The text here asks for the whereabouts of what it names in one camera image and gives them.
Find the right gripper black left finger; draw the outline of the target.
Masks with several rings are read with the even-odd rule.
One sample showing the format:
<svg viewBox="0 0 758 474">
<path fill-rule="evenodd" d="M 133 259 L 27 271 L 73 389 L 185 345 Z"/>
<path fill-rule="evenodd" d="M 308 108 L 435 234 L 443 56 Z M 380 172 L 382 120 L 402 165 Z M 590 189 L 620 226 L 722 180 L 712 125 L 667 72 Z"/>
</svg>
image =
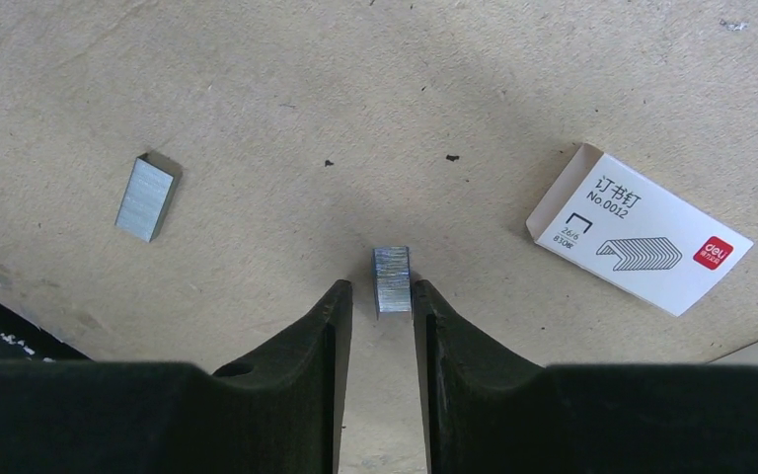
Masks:
<svg viewBox="0 0 758 474">
<path fill-rule="evenodd" d="M 351 322 L 340 279 L 213 372 L 0 360 L 0 473 L 334 473 Z"/>
</svg>

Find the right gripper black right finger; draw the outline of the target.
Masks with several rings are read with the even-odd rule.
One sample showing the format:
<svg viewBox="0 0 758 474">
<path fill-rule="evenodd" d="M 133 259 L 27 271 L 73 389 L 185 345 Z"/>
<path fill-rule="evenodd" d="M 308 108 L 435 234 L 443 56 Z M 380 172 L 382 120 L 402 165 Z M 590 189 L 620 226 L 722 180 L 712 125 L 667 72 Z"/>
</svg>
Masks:
<svg viewBox="0 0 758 474">
<path fill-rule="evenodd" d="M 538 365 L 413 286 L 432 473 L 758 473 L 758 366 Z"/>
</svg>

